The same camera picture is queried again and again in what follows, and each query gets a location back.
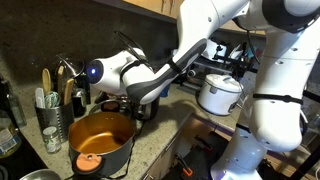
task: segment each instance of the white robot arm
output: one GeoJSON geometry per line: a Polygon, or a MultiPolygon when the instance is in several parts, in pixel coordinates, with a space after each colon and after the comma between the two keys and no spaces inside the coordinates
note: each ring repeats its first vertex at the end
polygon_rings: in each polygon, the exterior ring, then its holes
{"type": "Polygon", "coordinates": [[[227,21],[264,30],[267,42],[255,92],[246,98],[235,133],[211,168],[213,179],[261,179],[255,169],[267,150],[290,151],[301,142],[299,112],[319,54],[319,15],[319,0],[185,0],[177,21],[177,54],[158,72],[135,49],[136,54],[127,50],[93,60],[88,76],[102,91],[147,104],[198,58],[206,39],[227,21]]]}

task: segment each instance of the pot handle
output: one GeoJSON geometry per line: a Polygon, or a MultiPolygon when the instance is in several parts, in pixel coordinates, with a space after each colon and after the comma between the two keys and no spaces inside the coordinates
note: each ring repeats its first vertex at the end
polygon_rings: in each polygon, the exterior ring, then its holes
{"type": "Polygon", "coordinates": [[[79,154],[72,160],[72,171],[75,176],[97,175],[105,164],[105,158],[93,153],[79,154]]]}

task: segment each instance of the rice cooker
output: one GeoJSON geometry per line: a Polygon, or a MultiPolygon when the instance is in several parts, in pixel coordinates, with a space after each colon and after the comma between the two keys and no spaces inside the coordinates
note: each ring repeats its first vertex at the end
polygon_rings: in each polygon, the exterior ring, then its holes
{"type": "Polygon", "coordinates": [[[229,115],[243,86],[229,75],[208,74],[198,98],[199,105],[215,115],[229,115]]]}

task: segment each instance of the granite countertop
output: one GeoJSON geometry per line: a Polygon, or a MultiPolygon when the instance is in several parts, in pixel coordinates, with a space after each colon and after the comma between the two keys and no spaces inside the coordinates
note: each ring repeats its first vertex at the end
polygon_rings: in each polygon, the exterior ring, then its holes
{"type": "MultiPolygon", "coordinates": [[[[230,130],[235,128],[236,120],[240,114],[239,108],[236,108],[229,116],[211,115],[197,105],[193,95],[181,91],[177,87],[176,84],[171,85],[169,96],[160,99],[157,116],[145,123],[141,134],[137,137],[128,175],[125,179],[141,179],[192,113],[224,128],[230,130]]],[[[91,103],[91,106],[87,107],[87,112],[93,105],[91,103]]],[[[37,117],[27,119],[27,123],[27,126],[21,128],[21,132],[48,168],[57,172],[62,179],[70,177],[73,173],[68,156],[68,142],[62,144],[62,149],[58,153],[48,154],[43,145],[37,117]]],[[[123,173],[125,173],[125,166],[114,176],[117,177],[123,173]]]]}

